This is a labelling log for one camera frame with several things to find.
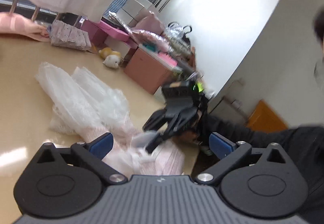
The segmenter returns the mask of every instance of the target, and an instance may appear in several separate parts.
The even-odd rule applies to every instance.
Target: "white plush toy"
[[[103,64],[109,68],[117,69],[120,63],[120,56],[117,55],[109,55],[104,60]]]

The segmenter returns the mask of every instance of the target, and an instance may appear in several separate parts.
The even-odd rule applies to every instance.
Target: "gray gripper base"
[[[194,184],[189,176],[133,176],[110,186],[88,210],[65,219],[23,215],[16,224],[307,224],[298,216],[257,220],[227,207],[214,188]]]

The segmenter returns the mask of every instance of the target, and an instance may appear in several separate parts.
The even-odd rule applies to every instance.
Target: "yellow plush toy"
[[[121,54],[120,52],[113,51],[111,48],[107,47],[100,51],[98,51],[100,57],[104,60],[103,64],[109,68],[117,69],[121,62]]]
[[[100,57],[102,57],[103,59],[106,59],[107,56],[109,56],[109,55],[116,55],[116,56],[118,56],[118,57],[121,57],[120,52],[118,52],[118,51],[113,51],[113,50],[112,50],[111,48],[109,48],[109,47],[106,47],[106,48],[104,48],[104,49],[98,51],[98,53],[99,53]]]

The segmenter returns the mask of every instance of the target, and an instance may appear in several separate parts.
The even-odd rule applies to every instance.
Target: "person's arm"
[[[210,134],[217,132],[234,143],[237,141],[245,141],[253,147],[265,148],[272,142],[279,143],[284,147],[295,130],[285,130],[275,133],[255,132],[242,125],[224,122],[217,117],[206,115],[205,120],[201,119],[198,125],[198,131],[201,139],[206,144],[208,143]]]

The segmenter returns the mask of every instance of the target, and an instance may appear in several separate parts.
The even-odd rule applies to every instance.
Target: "black hair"
[[[324,7],[322,7],[314,18],[314,32],[316,37],[323,43],[324,36]]]

